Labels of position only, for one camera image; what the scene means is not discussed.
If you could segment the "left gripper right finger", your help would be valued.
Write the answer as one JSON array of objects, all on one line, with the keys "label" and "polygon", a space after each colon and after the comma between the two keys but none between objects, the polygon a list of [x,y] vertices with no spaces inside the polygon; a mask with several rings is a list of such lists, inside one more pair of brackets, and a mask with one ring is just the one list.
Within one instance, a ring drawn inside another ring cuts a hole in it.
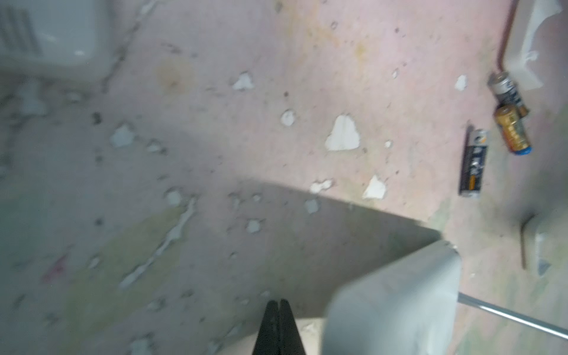
[{"label": "left gripper right finger", "polygon": [[279,354],[306,355],[290,303],[285,299],[280,301],[279,323]]}]

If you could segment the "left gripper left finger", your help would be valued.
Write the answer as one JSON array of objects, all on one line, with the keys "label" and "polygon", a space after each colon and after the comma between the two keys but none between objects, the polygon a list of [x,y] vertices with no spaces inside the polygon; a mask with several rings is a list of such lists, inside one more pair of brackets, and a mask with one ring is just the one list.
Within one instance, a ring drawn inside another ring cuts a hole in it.
[{"label": "left gripper left finger", "polygon": [[279,354],[279,305],[275,300],[267,303],[252,355]]}]

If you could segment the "grey white remote control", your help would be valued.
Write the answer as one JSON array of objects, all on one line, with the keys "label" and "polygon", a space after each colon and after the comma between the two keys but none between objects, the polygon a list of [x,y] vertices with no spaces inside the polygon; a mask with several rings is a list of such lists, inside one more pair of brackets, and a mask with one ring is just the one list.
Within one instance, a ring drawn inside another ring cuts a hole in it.
[{"label": "grey white remote control", "polygon": [[327,308],[322,354],[445,354],[461,260],[436,241],[343,286]]}]

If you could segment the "orange black screwdriver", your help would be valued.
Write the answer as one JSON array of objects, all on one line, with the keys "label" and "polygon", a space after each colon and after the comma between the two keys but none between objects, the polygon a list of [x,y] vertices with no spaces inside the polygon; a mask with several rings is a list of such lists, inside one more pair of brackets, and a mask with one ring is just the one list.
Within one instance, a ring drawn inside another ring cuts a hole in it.
[{"label": "orange black screwdriver", "polygon": [[485,301],[479,300],[475,297],[471,297],[467,294],[458,293],[458,302],[465,305],[470,306],[475,309],[480,309],[484,312],[496,315],[498,317],[516,322],[521,325],[525,325],[529,328],[533,328],[535,330],[544,332],[549,334],[553,337],[558,337],[563,340],[568,339],[567,330],[566,328],[559,327],[557,325],[553,325],[548,322],[544,322],[542,320],[537,320],[535,318],[529,317],[524,314],[520,314],[518,312],[514,312],[510,309],[506,309],[492,303],[487,303]]}]

